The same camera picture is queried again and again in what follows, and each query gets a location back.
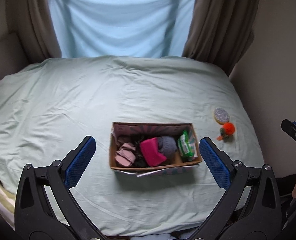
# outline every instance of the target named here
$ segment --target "open cardboard box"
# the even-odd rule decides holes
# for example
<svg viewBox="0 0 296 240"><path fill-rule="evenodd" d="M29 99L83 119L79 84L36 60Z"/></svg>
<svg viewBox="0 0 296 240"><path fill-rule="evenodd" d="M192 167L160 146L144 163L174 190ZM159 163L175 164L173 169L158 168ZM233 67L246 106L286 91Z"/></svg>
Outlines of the open cardboard box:
<svg viewBox="0 0 296 240"><path fill-rule="evenodd" d="M173 136L175 140L182 135L182 132L186 130L189 135L189 142L193 146L195 159L191 162L183 162L179 151L176 151L174 157L171 160L167 160L163 166L148 167L148 168L127 168L122 167L115 161L115 153L118 150L116 141L119 136L132 136L137 134L145 134L151 137L157 137L162 135ZM198 163L202 162L202 158L198 148L197 137L190 123L122 123L114 122L112 124L112 132L110 139L109 149L109 162L110 168L115 172L121 172L129 175L135 175L137 177L148 175L161 175L161 174L177 174L191 170L198 166Z"/></svg>

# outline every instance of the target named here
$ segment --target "pink fabric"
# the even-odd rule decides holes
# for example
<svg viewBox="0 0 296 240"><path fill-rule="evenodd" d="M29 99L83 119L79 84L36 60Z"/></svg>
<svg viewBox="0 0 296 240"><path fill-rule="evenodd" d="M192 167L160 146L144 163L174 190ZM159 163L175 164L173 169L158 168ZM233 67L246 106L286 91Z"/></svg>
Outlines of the pink fabric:
<svg viewBox="0 0 296 240"><path fill-rule="evenodd" d="M129 167L135 161L136 156L128 150L121 149L116 152L115 160L122 166Z"/></svg>
<svg viewBox="0 0 296 240"><path fill-rule="evenodd" d="M150 167L158 166L167 159L164 155L158 152L158 140L156 137L140 143L140 149Z"/></svg>
<svg viewBox="0 0 296 240"><path fill-rule="evenodd" d="M134 147L134 145L132 143L124 143L120 149L124 149L124 150L128 150L128 151L135 151L136 148Z"/></svg>

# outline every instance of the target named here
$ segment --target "screw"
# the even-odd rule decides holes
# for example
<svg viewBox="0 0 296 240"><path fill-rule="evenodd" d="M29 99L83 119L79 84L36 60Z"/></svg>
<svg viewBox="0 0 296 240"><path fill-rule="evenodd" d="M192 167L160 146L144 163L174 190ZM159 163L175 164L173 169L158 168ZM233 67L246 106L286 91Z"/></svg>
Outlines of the screw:
<svg viewBox="0 0 296 240"><path fill-rule="evenodd" d="M234 164L236 167L241 167L241 166L242 166L242 162L241 162L241 161L234 161L233 164Z"/></svg>
<svg viewBox="0 0 296 240"><path fill-rule="evenodd" d="M29 170L31 168L31 164L26 164L24 167L23 167L25 170Z"/></svg>
<svg viewBox="0 0 296 240"><path fill-rule="evenodd" d="M55 160L55 161L52 163L52 165L55 166L55 167L59 166L60 164L61 164L61 161L60 161L60 160Z"/></svg>
<svg viewBox="0 0 296 240"><path fill-rule="evenodd" d="M271 170L271 166L268 165L268 164L265 164L265 165L264 165L264 168L265 168L267 171L270 171L270 170Z"/></svg>

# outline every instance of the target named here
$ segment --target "round sponge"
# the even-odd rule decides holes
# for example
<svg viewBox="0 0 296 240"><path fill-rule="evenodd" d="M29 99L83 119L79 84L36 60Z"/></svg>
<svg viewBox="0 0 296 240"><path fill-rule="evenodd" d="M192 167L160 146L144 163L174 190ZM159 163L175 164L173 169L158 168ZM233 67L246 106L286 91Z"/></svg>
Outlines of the round sponge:
<svg viewBox="0 0 296 240"><path fill-rule="evenodd" d="M214 110L214 119L216 120L216 122L218 124L224 124L224 123L227 123L229 122L229 114L227 113L226 110L220 108L220 107L217 107L215 110Z"/></svg>

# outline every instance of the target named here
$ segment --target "orange pom-pom toy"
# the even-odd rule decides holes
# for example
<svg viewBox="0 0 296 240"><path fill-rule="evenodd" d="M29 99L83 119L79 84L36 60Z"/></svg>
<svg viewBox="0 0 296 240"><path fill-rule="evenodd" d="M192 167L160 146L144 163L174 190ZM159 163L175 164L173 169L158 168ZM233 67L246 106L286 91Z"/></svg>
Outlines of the orange pom-pom toy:
<svg viewBox="0 0 296 240"><path fill-rule="evenodd" d="M220 128L220 136L217 137L217 140L226 141L231 135L234 134L235 131L235 126L231 122L227 122Z"/></svg>

